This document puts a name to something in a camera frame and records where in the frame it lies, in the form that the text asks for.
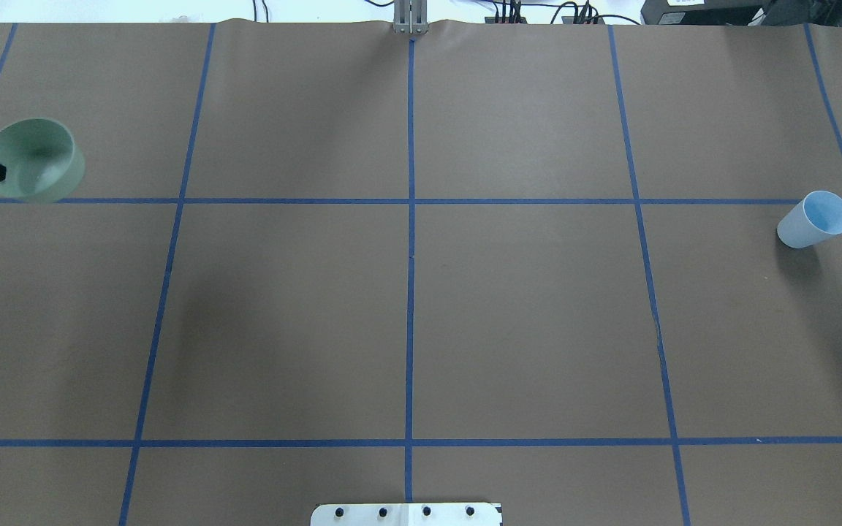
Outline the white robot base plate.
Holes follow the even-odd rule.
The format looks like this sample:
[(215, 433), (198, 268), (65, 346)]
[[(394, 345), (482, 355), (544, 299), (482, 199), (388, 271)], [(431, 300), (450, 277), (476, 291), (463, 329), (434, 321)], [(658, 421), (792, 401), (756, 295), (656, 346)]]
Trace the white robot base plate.
[(315, 507), (311, 525), (502, 525), (501, 505), (486, 502), (338, 503)]

